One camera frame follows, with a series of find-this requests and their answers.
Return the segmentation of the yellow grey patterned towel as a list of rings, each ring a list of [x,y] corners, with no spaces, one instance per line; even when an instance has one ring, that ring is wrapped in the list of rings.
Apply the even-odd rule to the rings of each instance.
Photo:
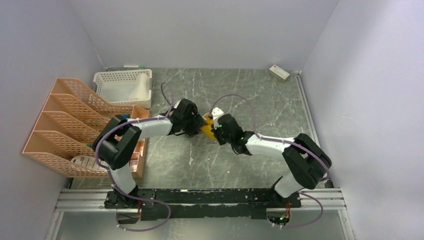
[[[213,141],[217,141],[214,133],[214,120],[209,116],[208,113],[203,115],[204,124],[200,127],[200,130],[209,138],[211,138]]]

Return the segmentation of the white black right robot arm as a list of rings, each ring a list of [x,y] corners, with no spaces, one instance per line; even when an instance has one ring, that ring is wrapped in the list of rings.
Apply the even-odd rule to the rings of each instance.
[[[233,116],[218,108],[209,116],[213,120],[211,132],[220,145],[230,144],[238,155],[264,155],[286,162],[290,172],[273,184],[269,197],[275,207],[282,207],[299,190],[315,189],[329,177],[332,161],[307,134],[300,133],[294,138],[269,137],[243,130]]]

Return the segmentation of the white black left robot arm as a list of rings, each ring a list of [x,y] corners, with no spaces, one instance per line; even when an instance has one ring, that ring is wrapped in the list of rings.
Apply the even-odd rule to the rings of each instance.
[[[130,160],[139,141],[169,135],[190,138],[205,123],[196,104],[186,98],[154,117],[127,119],[115,115],[92,143],[92,150],[100,166],[109,172],[118,201],[126,208],[138,203],[139,188],[131,173]]]

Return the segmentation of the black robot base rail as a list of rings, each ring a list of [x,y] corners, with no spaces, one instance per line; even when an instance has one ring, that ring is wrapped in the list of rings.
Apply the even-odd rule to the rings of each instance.
[[[140,211],[141,220],[236,218],[265,220],[270,209],[300,208],[298,193],[287,198],[270,188],[210,188],[210,189],[139,189],[141,202],[123,201],[115,191],[109,191],[104,208],[121,213]]]

